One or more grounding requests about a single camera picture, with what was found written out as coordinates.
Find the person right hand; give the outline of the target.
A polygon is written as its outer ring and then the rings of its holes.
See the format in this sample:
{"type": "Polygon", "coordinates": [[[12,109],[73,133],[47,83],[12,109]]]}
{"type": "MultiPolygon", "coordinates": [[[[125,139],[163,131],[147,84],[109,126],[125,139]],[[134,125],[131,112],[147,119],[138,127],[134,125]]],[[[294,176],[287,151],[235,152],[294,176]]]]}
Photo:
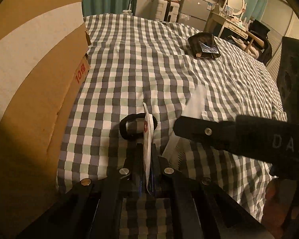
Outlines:
{"type": "Polygon", "coordinates": [[[297,181],[277,178],[268,184],[261,224],[274,238],[299,238],[297,181]]]}

